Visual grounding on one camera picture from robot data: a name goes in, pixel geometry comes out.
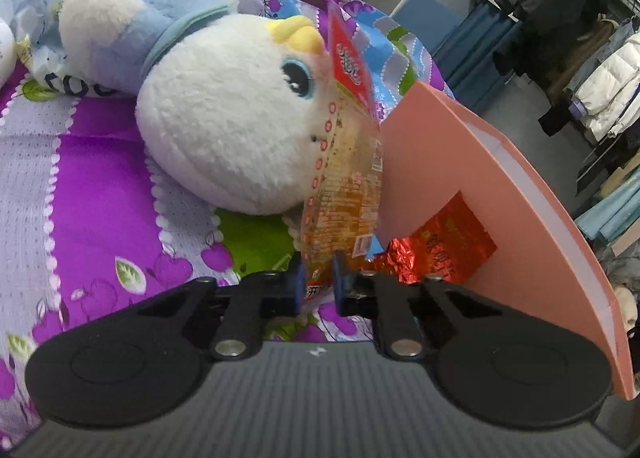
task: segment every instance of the plush toy eye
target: plush toy eye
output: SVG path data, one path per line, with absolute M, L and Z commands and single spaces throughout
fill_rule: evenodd
M 306 64 L 300 60 L 289 59 L 282 65 L 282 71 L 287 77 L 287 82 L 291 91 L 309 99 L 314 94 L 314 80 L 309 74 L 309 69 Z

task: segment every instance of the metal screw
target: metal screw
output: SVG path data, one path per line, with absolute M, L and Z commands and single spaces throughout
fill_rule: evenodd
M 401 339 L 391 345 L 391 351 L 401 357 L 415 357 L 422 351 L 422 345 L 411 339 Z
M 216 344 L 216 352 L 225 357 L 238 357 L 246 350 L 246 345 L 242 341 L 226 339 Z

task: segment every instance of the purple cuff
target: purple cuff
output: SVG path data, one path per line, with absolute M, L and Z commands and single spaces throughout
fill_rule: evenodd
M 569 111 L 571 115 L 573 115 L 576 119 L 582 119 L 585 115 L 587 115 L 587 109 L 580 102 L 580 100 L 575 100 L 569 105 Z

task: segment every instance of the floral bedsheet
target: floral bedsheet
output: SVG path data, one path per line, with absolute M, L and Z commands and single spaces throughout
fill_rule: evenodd
M 260 1 L 269 16 L 308 16 L 326 38 L 326 0 Z M 360 0 L 332 1 L 364 51 L 380 120 L 415 80 L 450 93 L 413 34 Z M 40 421 L 24 384 L 38 345 L 195 276 L 234 284 L 260 264 L 242 254 L 247 218 L 217 210 L 165 175 L 147 156 L 133 112 L 133 99 L 41 88 L 22 67 L 0 90 L 2 448 Z M 278 250 L 295 247 L 286 219 L 260 228 L 278 232 Z M 340 318 L 330 297 L 316 305 L 271 327 L 269 337 L 370 338 L 367 322 Z

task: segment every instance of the red foil wrapper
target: red foil wrapper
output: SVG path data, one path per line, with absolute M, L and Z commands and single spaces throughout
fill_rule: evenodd
M 392 274 L 407 284 L 434 274 L 461 285 L 496 249 L 458 192 L 411 236 L 391 240 L 386 252 L 366 268 Z

